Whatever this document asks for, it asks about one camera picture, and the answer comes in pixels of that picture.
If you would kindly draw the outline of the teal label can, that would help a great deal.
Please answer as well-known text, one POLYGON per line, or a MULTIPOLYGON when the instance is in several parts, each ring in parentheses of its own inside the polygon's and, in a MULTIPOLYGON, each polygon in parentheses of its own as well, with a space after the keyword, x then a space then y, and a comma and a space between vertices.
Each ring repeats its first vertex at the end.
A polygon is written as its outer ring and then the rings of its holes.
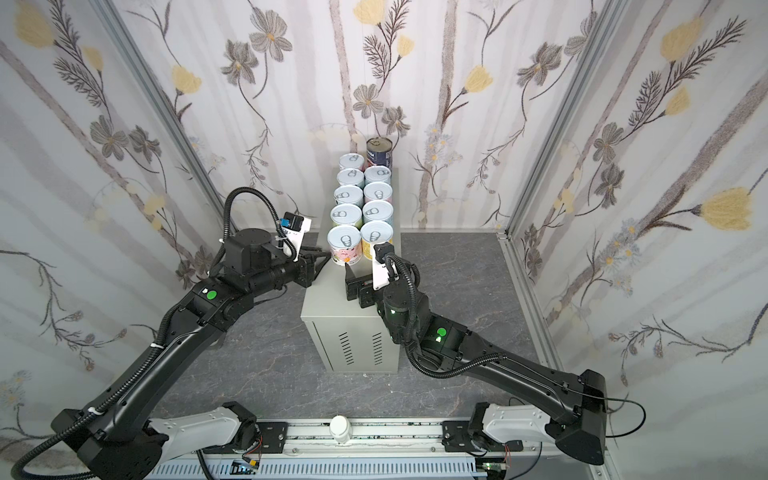
POLYGON ((333 196, 337 205, 349 204, 360 208, 364 205, 364 192, 356 185, 339 186, 333 196))
POLYGON ((364 176, 366 185, 376 182, 390 184, 392 172, 386 166, 373 165, 366 168, 364 176))

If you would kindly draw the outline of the pink label can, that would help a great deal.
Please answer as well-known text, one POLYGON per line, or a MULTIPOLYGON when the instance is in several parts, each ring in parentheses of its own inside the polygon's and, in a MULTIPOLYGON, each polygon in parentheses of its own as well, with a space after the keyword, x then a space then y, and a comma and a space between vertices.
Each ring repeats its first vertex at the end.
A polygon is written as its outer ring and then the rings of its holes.
POLYGON ((356 169, 363 171, 366 158, 358 153, 346 153, 339 157, 338 166, 341 170, 356 169))

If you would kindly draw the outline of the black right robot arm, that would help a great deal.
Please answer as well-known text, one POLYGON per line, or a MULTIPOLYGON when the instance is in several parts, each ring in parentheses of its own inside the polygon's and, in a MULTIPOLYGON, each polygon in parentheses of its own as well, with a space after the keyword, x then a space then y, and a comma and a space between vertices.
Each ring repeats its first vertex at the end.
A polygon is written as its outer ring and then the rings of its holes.
POLYGON ((462 375, 493 385, 532 409, 524 419, 512 407, 489 402, 476 405, 473 434, 497 444, 509 441, 551 442, 563 454, 600 466, 606 457, 608 396, 606 380, 587 369, 568 373, 513 354, 467 326, 431 310, 419 289, 416 265, 388 250, 381 256, 384 278, 358 277, 345 269, 348 300, 374 307, 388 337, 402 347, 412 367, 439 380, 462 375))

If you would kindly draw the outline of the green label can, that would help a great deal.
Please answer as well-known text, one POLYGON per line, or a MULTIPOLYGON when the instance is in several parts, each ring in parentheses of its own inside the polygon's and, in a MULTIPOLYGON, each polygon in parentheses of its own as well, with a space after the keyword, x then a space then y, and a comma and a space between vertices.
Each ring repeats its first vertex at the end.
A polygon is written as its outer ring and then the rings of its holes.
POLYGON ((349 225, 357 229, 363 225, 363 214, 355 204, 338 204, 331 209, 330 218, 334 226, 349 225))

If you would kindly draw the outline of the white knob on rail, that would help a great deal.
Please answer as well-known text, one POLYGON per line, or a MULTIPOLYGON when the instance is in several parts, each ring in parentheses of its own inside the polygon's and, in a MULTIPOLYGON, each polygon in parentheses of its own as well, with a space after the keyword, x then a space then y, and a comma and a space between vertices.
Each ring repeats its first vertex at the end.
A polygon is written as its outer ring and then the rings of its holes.
POLYGON ((351 438, 351 422, 343 415, 334 416, 329 423, 329 431, 332 438, 338 444, 346 444, 351 438))

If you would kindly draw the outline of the yellow label can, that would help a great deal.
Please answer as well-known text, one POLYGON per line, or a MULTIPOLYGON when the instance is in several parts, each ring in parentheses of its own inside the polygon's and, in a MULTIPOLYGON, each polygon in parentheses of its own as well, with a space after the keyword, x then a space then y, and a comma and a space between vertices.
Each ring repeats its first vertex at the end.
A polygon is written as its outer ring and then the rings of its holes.
POLYGON ((375 256, 374 246, 382 243, 392 243, 394 230, 387 222, 375 220, 365 223, 360 229, 360 234, 363 255, 368 260, 372 260, 375 256))

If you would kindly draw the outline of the dark blue tomato can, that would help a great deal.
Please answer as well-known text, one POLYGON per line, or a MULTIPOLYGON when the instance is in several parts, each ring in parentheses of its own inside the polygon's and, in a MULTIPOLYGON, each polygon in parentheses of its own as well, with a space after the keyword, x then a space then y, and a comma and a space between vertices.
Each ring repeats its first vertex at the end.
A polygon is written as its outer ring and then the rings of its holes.
POLYGON ((368 167, 383 166, 392 167, 392 149, 394 144, 389 138, 374 137, 366 142, 366 154, 368 167))

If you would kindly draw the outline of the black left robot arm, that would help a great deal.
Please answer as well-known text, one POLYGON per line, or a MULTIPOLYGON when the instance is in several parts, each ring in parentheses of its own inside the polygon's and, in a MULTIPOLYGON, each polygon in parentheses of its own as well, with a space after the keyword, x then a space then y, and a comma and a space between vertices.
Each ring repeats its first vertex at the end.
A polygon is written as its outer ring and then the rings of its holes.
POLYGON ((281 218, 267 196, 238 187, 226 197, 222 245, 207 278, 194 284, 162 317, 154 340, 117 381, 81 409, 65 409, 52 421, 54 435, 25 453, 11 468, 15 479, 32 479, 27 466, 59 443, 76 452, 83 479, 143 479, 161 461, 171 437, 151 426, 150 415, 186 369, 270 293, 295 283, 308 288, 330 254, 302 247, 289 235, 304 220, 281 218), (273 231, 233 231, 236 198, 250 194, 266 206, 273 231))

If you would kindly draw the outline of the grey metal cabinet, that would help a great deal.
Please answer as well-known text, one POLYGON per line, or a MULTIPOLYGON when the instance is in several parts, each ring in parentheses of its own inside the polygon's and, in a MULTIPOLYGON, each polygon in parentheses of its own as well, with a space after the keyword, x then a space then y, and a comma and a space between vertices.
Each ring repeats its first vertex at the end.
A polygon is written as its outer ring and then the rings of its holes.
POLYGON ((377 374, 398 371, 393 343, 374 306, 346 298, 345 270, 330 261, 305 291, 301 319, 327 371, 377 374))

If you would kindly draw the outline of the white lid can front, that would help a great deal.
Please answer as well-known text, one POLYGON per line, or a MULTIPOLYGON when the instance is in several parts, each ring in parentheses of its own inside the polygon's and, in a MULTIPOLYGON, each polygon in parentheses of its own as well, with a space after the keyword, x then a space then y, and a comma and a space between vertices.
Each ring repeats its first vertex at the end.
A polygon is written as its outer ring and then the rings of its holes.
POLYGON ((356 168, 345 168, 337 173, 336 180, 340 186, 351 185, 363 188, 365 185, 365 174, 356 168))

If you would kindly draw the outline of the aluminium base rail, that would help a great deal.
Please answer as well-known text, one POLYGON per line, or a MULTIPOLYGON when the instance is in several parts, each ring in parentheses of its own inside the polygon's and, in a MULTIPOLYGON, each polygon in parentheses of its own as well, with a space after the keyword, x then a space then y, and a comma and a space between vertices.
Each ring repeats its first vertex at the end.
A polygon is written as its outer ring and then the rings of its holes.
POLYGON ((351 438, 338 444, 331 419, 267 421, 242 454, 209 447, 175 453, 149 479, 606 479, 551 442, 497 444, 473 434, 472 419, 348 418, 351 438))

